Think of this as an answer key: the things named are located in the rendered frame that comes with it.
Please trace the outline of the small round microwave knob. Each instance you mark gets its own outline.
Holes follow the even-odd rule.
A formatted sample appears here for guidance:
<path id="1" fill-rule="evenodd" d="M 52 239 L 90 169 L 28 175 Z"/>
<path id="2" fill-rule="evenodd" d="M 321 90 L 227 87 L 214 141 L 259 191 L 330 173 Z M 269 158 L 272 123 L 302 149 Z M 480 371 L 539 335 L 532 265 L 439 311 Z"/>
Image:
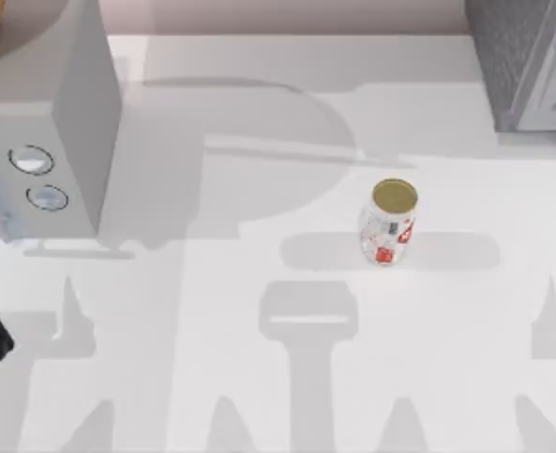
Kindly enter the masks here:
<path id="1" fill-rule="evenodd" d="M 27 201 L 36 209 L 45 211 L 64 210 L 69 204 L 65 191 L 53 185 L 41 185 L 25 191 Z"/>

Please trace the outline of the large round microwave knob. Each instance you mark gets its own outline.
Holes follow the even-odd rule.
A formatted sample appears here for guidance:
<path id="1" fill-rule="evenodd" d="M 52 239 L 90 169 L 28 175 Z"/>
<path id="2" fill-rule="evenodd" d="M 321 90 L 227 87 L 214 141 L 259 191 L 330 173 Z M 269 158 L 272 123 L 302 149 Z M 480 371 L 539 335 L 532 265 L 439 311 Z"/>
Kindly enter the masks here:
<path id="1" fill-rule="evenodd" d="M 42 176 L 55 167 L 53 157 L 43 148 L 27 144 L 8 151 L 8 160 L 18 171 L 32 176 Z"/>

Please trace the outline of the red and white can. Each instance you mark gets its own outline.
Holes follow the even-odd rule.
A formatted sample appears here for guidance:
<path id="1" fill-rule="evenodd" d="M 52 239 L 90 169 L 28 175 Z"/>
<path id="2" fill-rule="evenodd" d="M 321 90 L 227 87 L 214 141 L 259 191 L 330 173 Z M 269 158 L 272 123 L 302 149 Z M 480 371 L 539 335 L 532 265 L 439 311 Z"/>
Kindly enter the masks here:
<path id="1" fill-rule="evenodd" d="M 359 217 L 362 254 L 376 265 L 393 265 L 404 255 L 413 235 L 418 193 L 401 178 L 378 182 Z"/>

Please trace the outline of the grey cabinet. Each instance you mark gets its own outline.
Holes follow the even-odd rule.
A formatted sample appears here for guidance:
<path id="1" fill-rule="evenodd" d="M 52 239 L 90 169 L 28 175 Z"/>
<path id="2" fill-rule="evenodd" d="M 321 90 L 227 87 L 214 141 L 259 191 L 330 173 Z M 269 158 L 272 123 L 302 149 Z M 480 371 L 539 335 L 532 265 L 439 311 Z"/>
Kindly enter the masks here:
<path id="1" fill-rule="evenodd" d="M 556 132 L 556 0 L 464 0 L 495 129 Z"/>

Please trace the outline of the pale microwave oven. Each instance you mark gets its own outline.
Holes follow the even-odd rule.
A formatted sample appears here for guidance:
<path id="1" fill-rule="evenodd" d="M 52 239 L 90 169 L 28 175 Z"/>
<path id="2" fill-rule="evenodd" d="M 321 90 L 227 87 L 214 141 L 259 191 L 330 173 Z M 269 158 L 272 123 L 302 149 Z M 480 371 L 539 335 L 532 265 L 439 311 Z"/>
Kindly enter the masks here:
<path id="1" fill-rule="evenodd" d="M 0 20 L 0 240 L 97 234 L 122 116 L 99 0 L 6 0 Z M 14 147 L 54 159 L 42 176 L 18 171 Z M 34 208 L 29 188 L 53 185 L 64 210 Z"/>

